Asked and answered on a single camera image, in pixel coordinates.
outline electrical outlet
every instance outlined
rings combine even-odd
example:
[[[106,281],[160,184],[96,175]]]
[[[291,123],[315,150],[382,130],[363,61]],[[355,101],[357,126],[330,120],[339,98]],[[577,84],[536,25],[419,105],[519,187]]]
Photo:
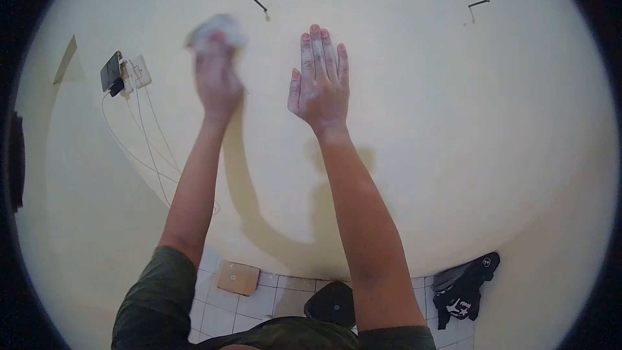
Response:
[[[132,63],[132,70],[134,71],[134,78],[136,79],[136,88],[142,88],[151,84],[151,76],[145,65],[145,59],[142,54],[129,60]]]

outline black stool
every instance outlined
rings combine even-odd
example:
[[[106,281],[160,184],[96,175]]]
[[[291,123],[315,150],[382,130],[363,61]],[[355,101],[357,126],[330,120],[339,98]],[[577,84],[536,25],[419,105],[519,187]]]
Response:
[[[352,288],[340,281],[324,286],[305,303],[305,316],[352,329],[356,324]]]

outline metal nail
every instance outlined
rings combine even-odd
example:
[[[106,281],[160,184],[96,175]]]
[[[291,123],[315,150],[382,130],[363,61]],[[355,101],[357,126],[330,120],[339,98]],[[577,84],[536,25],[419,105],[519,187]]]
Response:
[[[266,7],[264,7],[264,5],[259,2],[259,0],[253,0],[253,1],[255,3],[259,4],[259,6],[264,9],[264,12],[268,12],[268,9]]]
[[[490,2],[490,0],[482,0],[481,2],[477,2],[477,3],[474,3],[474,4],[469,4],[469,7],[477,6],[478,4],[489,3],[489,2]]]

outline person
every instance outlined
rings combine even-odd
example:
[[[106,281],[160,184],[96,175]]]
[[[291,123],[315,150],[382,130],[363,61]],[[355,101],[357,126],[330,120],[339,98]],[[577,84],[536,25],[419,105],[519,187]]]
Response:
[[[410,283],[399,234],[348,133],[348,54],[318,25],[300,38],[301,70],[292,71],[287,108],[317,137],[350,269],[358,336],[312,318],[268,320],[245,331],[190,344],[190,307],[210,227],[218,156],[243,86],[233,49],[219,31],[197,53],[195,76],[205,107],[162,237],[121,304],[113,349],[435,349]]]

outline hand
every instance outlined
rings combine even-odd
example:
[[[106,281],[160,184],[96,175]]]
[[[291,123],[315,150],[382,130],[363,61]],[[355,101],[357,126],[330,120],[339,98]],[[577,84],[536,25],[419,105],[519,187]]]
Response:
[[[294,68],[287,108],[320,135],[332,128],[346,128],[348,115],[348,54],[343,43],[335,59],[328,30],[312,25],[310,35],[300,37],[302,74]]]
[[[233,48],[225,43],[225,35],[215,31],[209,39],[208,48],[195,60],[197,92],[206,123],[225,128],[242,99],[243,86],[233,70]]]

